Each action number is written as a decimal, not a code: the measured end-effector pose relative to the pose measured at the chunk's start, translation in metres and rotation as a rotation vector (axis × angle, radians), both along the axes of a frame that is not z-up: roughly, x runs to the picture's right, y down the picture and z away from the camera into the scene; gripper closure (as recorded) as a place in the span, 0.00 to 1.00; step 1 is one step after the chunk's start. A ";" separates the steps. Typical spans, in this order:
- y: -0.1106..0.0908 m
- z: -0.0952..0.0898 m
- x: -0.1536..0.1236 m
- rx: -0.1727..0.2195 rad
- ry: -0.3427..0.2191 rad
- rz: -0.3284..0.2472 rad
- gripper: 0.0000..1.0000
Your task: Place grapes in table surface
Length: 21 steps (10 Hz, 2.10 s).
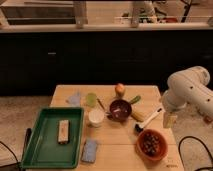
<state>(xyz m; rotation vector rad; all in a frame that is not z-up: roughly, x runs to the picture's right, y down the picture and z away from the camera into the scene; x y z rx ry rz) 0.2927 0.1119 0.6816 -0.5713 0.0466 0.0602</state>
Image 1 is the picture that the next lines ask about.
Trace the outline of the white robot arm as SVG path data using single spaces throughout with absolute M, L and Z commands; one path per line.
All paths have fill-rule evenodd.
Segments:
M 213 90 L 207 87 L 209 82 L 210 73 L 202 66 L 171 74 L 167 80 L 168 89 L 161 98 L 165 110 L 163 127 L 170 128 L 177 119 L 176 111 L 183 109 L 188 103 L 213 119 Z

